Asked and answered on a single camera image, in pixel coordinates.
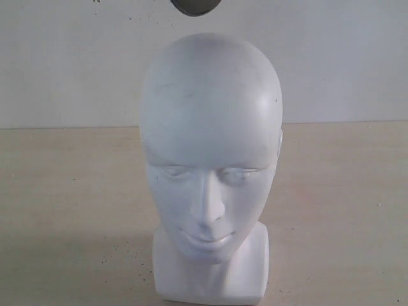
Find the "black helmet with tinted visor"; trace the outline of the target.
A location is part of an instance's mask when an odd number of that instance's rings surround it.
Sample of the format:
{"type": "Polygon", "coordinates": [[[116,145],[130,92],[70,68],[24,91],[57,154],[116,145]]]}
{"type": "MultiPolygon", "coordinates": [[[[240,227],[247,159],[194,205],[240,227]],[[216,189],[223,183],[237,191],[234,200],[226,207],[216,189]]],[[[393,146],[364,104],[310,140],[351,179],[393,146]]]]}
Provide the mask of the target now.
{"type": "Polygon", "coordinates": [[[171,0],[178,11],[189,17],[199,17],[214,10],[221,0],[171,0]]]}

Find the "white mannequin head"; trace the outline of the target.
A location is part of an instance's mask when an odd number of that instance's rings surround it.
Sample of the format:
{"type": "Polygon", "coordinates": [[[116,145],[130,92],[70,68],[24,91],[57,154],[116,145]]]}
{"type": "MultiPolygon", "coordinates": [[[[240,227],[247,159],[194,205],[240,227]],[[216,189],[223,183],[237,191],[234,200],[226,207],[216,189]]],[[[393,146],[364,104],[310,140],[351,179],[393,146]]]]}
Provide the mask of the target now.
{"type": "Polygon", "coordinates": [[[256,305],[269,241],[259,218],[282,145],[282,93],[250,43],[199,33],[155,58],[140,99],[140,140],[160,225],[152,242],[165,300],[256,305]]]}

